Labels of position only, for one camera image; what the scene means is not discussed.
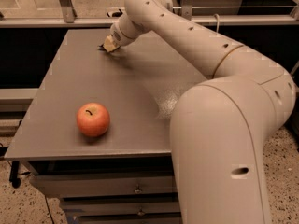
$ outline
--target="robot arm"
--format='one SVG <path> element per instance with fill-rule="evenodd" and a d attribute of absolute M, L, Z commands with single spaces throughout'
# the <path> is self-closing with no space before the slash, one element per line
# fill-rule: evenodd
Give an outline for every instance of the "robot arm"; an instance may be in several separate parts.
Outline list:
<path fill-rule="evenodd" d="M 186 91 L 170 142 L 184 224 L 270 224 L 263 144 L 291 114 L 289 73 L 254 49 L 171 12 L 171 0 L 125 0 L 112 51 L 150 30 L 209 80 Z"/>

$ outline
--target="terrazzo floor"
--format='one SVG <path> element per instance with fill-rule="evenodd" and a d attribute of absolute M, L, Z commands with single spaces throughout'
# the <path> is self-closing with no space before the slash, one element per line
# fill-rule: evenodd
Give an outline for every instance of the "terrazzo floor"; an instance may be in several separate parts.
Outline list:
<path fill-rule="evenodd" d="M 1 120 L 0 127 L 17 126 L 18 121 Z M 13 135 L 0 135 L 0 143 L 9 146 Z M 281 127 L 264 145 L 264 168 L 274 224 L 299 223 L 299 152 L 293 134 Z M 0 223 L 51 224 L 45 197 L 29 183 L 30 175 L 22 175 L 21 185 L 14 189 L 9 183 L 10 165 L 0 160 Z M 54 223 L 67 223 L 58 199 L 47 199 Z"/>

